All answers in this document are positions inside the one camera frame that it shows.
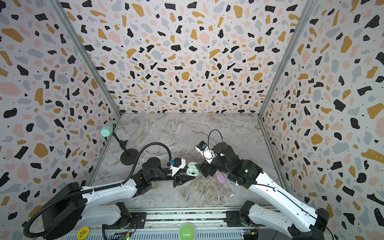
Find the pink earbud charging case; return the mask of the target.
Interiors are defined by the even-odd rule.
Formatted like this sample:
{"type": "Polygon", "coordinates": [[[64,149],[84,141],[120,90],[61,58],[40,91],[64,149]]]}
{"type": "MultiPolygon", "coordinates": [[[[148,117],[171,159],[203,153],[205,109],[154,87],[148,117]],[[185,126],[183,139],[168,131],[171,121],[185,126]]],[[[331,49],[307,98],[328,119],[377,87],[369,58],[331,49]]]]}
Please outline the pink earbud charging case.
{"type": "Polygon", "coordinates": [[[218,174],[217,175],[217,181],[220,183],[220,184],[225,184],[227,179],[226,177],[223,175],[223,174],[218,174]]]}

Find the mint green earbud case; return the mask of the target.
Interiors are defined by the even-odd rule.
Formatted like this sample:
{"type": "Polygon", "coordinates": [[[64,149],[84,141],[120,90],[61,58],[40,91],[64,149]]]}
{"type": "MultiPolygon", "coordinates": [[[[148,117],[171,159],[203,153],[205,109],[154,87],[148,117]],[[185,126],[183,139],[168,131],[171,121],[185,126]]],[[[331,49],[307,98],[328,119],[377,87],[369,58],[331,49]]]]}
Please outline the mint green earbud case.
{"type": "Polygon", "coordinates": [[[188,168],[187,168],[187,171],[186,171],[188,176],[198,177],[200,175],[200,171],[199,171],[199,169],[197,167],[197,164],[198,163],[196,163],[196,162],[188,163],[188,165],[187,165],[188,168]]]}

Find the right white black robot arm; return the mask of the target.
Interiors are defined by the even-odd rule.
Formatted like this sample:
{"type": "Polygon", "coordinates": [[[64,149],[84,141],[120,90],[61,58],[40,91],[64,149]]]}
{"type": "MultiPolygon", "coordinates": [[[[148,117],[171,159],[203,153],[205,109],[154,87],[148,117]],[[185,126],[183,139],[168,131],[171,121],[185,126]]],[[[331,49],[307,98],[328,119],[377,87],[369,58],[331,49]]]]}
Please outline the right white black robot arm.
{"type": "Polygon", "coordinates": [[[197,165],[204,177],[212,177],[216,172],[226,174],[229,181],[258,194],[277,209],[271,211],[246,201],[239,210],[240,223],[245,226],[264,225],[292,240],[324,239],[330,218],[325,209],[316,210],[296,199],[257,164],[240,159],[225,142],[209,148],[201,141],[195,148],[205,159],[197,165]]]}

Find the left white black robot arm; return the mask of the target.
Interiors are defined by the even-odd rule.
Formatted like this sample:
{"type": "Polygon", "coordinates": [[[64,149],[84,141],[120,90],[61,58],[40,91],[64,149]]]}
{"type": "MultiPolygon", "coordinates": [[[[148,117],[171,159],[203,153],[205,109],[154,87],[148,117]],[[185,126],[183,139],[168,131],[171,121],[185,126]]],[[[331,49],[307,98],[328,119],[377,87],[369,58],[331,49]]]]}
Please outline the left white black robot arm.
{"type": "Polygon", "coordinates": [[[74,229],[107,225],[123,228],[131,214],[124,200],[138,197],[152,189],[152,182],[171,181],[177,187],[194,180],[199,174],[196,163],[175,158],[162,168],[158,158],[150,158],[125,183],[80,187],[72,183],[64,187],[24,223],[27,238],[55,240],[74,229]]]}

